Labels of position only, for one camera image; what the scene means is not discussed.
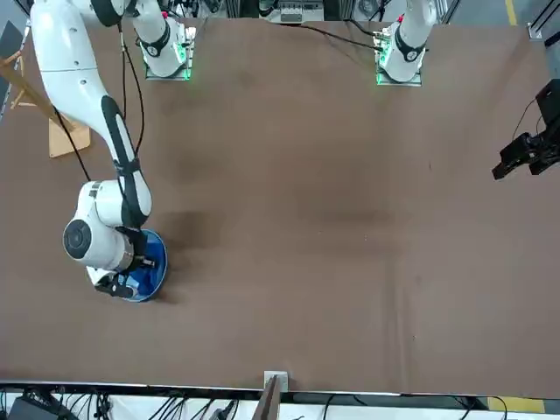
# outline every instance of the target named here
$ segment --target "wooden easel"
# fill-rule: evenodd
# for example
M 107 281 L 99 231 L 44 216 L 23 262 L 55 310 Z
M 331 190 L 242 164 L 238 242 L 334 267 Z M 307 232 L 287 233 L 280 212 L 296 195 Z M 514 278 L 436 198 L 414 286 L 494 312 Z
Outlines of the wooden easel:
M 21 73 L 14 69 L 16 60 Z M 10 109 L 16 107 L 37 107 L 49 119 L 49 156 L 56 158 L 57 156 L 73 152 L 74 149 L 62 125 L 60 125 L 60 120 L 54 112 L 53 105 L 24 78 L 24 60 L 20 51 L 12 54 L 7 59 L 0 56 L 0 76 L 20 89 L 16 99 L 11 103 Z M 22 102 L 24 97 L 27 98 L 28 102 Z M 71 121 L 63 115 L 62 122 L 72 136 L 78 150 L 84 149 L 91 144 L 89 127 Z

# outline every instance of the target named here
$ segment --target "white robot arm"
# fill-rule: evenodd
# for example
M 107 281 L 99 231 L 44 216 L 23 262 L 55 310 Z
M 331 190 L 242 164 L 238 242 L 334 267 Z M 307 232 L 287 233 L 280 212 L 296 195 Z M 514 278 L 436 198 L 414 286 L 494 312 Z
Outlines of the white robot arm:
M 407 0 L 402 22 L 394 22 L 387 31 L 390 47 L 381 67 L 394 81 L 410 81 L 422 66 L 426 41 L 438 21 L 434 0 Z
M 144 252 L 147 238 L 140 230 L 151 212 L 151 194 L 123 116 L 99 77 L 84 18 L 116 25 L 128 7 L 153 73 L 169 76 L 185 64 L 177 54 L 184 26 L 164 19 L 156 0 L 132 2 L 37 0 L 31 8 L 35 53 L 47 95 L 59 112 L 100 134 L 117 172 L 115 180 L 87 182 L 81 188 L 76 213 L 64 231 L 64 248 L 86 265 L 96 289 L 122 298 L 133 298 L 138 288 L 144 295 L 154 291 L 149 284 L 118 282 L 121 274 L 155 268 Z

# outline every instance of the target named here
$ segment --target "blue disc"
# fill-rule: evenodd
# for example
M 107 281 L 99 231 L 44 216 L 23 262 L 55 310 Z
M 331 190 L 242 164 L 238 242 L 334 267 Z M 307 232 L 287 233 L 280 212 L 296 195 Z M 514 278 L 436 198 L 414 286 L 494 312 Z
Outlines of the blue disc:
M 126 284 L 134 287 L 137 294 L 125 298 L 129 302 L 145 302 L 153 298 L 161 288 L 167 271 L 167 249 L 161 237 L 152 230 L 142 229 L 146 235 L 147 243 L 144 255 L 156 263 L 154 268 L 138 268 L 129 273 Z M 124 276 L 119 277 L 119 283 L 124 284 Z

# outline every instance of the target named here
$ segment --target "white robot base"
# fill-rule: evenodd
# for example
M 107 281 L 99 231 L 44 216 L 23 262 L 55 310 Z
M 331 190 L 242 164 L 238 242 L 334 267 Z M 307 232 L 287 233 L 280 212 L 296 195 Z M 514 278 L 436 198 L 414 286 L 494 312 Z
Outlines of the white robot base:
M 196 38 L 196 28 L 190 26 L 185 28 L 183 24 L 177 26 L 177 41 L 172 48 L 180 63 L 178 71 L 167 77 L 155 74 L 150 68 L 148 60 L 144 60 L 145 77 L 147 81 L 189 81 L 193 72 L 194 40 Z
M 402 56 L 396 51 L 395 45 L 395 32 L 399 23 L 394 22 L 391 26 L 383 28 L 378 32 L 378 36 L 374 39 L 374 44 L 380 46 L 383 51 L 375 53 L 375 82 L 379 86 L 422 86 L 422 74 L 420 68 L 422 66 L 422 58 L 424 53 L 413 63 L 405 63 L 399 56 Z M 397 63 L 390 63 L 391 60 L 397 60 Z M 403 76 L 401 81 L 391 78 L 388 74 L 387 67 L 391 69 L 396 68 L 396 74 Z

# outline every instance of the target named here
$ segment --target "brown tabletop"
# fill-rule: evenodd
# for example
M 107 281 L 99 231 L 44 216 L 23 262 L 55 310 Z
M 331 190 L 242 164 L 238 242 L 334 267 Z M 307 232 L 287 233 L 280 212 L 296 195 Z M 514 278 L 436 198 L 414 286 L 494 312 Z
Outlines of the brown tabletop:
M 92 42 L 120 103 L 117 31 Z M 0 377 L 257 388 L 287 370 L 300 390 L 557 396 L 560 170 L 491 174 L 548 81 L 543 47 L 522 27 L 447 26 L 429 48 L 423 87 L 377 87 L 367 49 L 216 19 L 191 82 L 143 80 L 146 227 L 170 254 L 147 304 L 96 292 L 65 255 L 84 177 L 48 157 L 37 110 L 8 112 Z M 137 138 L 130 71 L 127 87 Z M 112 179 L 93 142 L 87 168 Z

